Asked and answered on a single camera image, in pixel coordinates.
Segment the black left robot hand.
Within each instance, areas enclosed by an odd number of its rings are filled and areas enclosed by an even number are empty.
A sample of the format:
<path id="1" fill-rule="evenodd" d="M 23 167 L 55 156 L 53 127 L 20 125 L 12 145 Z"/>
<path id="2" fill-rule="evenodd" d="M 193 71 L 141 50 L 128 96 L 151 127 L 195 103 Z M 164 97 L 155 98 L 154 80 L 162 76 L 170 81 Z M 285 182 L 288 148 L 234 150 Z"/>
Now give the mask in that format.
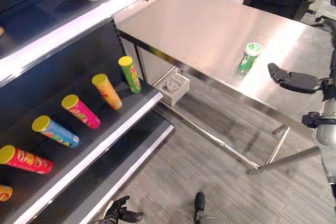
<path id="1" fill-rule="evenodd" d="M 104 219 L 109 223 L 118 223 L 119 220 L 128 223 L 140 222 L 143 219 L 143 212 L 134 212 L 127 210 L 125 204 L 130 196 L 124 196 L 108 203 L 104 213 Z"/>

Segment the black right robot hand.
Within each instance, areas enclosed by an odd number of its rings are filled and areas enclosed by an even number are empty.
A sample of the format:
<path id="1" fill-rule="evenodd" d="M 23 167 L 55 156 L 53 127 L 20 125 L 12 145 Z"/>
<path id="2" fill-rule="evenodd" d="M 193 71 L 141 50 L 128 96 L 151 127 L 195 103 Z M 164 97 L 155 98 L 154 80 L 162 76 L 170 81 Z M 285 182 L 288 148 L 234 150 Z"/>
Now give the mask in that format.
<path id="1" fill-rule="evenodd" d="M 287 72 L 274 63 L 268 64 L 268 71 L 273 81 L 284 89 L 305 94 L 314 94 L 320 89 L 320 80 L 315 76 Z"/>

